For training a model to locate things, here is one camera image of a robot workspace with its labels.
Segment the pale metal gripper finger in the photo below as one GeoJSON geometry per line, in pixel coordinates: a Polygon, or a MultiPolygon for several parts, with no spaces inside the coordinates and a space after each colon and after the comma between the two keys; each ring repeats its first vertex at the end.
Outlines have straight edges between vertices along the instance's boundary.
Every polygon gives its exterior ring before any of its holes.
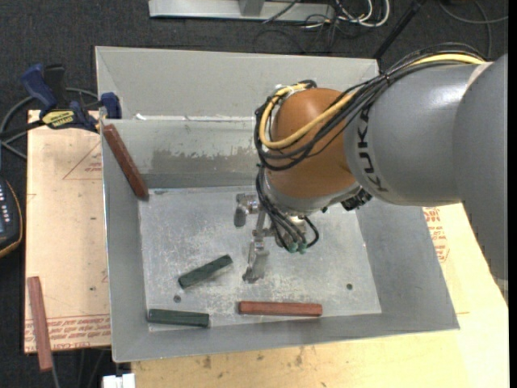
{"type": "Polygon", "coordinates": [[[257,259],[257,253],[255,249],[255,245],[250,245],[250,249],[248,251],[247,256],[247,265],[246,270],[242,275],[242,279],[246,283],[255,283],[257,281],[257,276],[255,275],[254,265],[257,259]]]}
{"type": "Polygon", "coordinates": [[[267,261],[270,255],[269,250],[257,250],[253,263],[253,281],[256,282],[265,276],[267,261]]]}

